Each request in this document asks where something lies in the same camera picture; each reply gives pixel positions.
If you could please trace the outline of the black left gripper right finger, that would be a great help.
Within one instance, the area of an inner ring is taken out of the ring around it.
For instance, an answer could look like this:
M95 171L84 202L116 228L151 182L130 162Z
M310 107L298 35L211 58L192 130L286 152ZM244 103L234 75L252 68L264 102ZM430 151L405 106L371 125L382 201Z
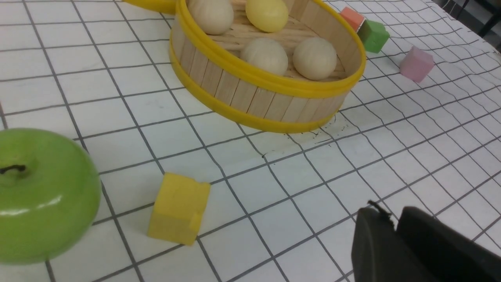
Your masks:
M441 282L499 282L501 259L417 207L402 210L396 232Z

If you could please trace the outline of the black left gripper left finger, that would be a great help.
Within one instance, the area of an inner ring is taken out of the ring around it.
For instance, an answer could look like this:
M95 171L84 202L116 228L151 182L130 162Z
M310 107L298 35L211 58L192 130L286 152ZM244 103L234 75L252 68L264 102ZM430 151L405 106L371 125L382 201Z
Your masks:
M357 282L429 282L430 273L397 235L391 214L376 202L358 210L351 251Z

